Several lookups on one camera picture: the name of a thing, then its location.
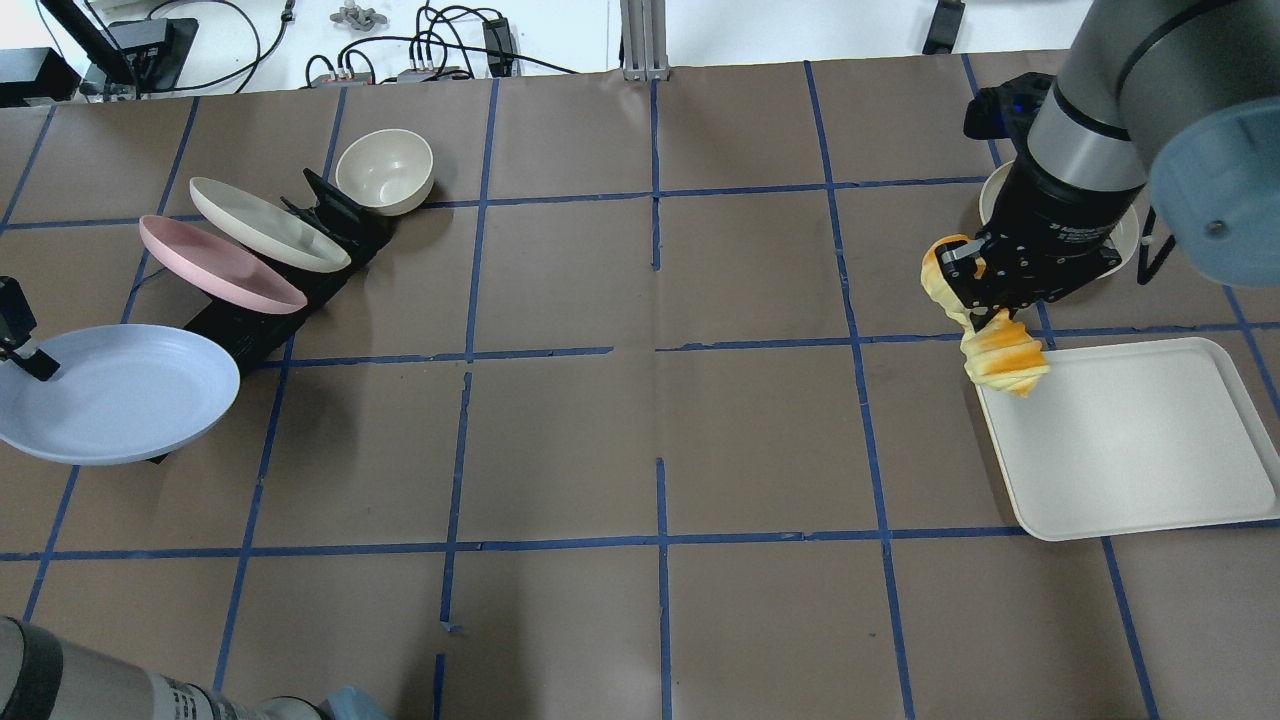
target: pink plate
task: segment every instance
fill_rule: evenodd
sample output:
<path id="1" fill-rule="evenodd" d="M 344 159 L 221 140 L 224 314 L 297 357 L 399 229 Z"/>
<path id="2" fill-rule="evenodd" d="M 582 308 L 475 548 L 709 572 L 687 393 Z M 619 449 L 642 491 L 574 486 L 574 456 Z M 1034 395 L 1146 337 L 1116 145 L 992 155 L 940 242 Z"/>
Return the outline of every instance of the pink plate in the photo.
<path id="1" fill-rule="evenodd" d="M 175 275 L 233 305 L 285 315 L 301 310 L 307 296 L 239 246 L 170 218 L 138 220 L 142 243 Z"/>

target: cream plate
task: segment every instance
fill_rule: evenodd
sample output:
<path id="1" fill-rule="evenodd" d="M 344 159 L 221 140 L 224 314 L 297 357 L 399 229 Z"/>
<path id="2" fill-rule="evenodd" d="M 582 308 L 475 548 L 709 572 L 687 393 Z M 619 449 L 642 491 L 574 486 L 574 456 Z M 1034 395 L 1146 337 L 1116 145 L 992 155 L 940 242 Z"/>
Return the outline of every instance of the cream plate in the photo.
<path id="1" fill-rule="evenodd" d="M 200 214 L 251 250 L 314 273 L 351 264 L 333 240 L 257 196 L 209 178 L 191 178 L 189 187 Z"/>

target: light blue plate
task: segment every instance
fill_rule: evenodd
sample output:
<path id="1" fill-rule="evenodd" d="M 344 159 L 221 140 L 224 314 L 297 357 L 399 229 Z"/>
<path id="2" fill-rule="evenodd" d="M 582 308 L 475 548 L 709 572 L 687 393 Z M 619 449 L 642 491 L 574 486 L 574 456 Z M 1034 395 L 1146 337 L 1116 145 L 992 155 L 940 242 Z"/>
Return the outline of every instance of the light blue plate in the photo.
<path id="1" fill-rule="evenodd" d="M 49 382 L 0 363 L 0 439 L 55 462 L 164 455 L 205 434 L 239 391 L 232 356 L 178 328 L 102 325 L 40 348 L 63 365 Z"/>

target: bread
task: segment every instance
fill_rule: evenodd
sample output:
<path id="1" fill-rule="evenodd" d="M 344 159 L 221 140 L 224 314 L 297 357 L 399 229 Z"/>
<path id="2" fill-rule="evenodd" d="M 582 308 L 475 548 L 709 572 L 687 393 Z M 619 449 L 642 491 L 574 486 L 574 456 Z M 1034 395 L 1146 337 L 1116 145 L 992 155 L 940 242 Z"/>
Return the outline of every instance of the bread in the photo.
<path id="1" fill-rule="evenodd" d="M 993 389 L 1027 397 L 1039 379 L 1048 373 L 1048 363 L 1041 352 L 1041 342 L 1027 333 L 1027 325 L 1015 323 L 1007 309 L 1001 309 L 980 331 L 973 329 L 955 291 L 942 277 L 934 250 L 945 242 L 965 241 L 963 234 L 945 237 L 924 254 L 920 264 L 920 286 L 929 297 L 942 306 L 948 318 L 964 328 L 960 350 L 965 355 L 964 369 L 974 383 Z"/>

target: white tray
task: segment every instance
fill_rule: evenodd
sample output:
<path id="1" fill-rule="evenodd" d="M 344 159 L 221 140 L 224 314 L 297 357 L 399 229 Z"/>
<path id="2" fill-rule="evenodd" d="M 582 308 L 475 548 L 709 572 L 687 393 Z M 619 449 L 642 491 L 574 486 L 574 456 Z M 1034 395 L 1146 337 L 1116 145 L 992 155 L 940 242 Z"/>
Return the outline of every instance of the white tray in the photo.
<path id="1" fill-rule="evenodd" d="M 1192 337 L 1046 352 L 1027 400 L 978 388 L 1018 523 L 1065 541 L 1280 518 L 1240 374 Z"/>

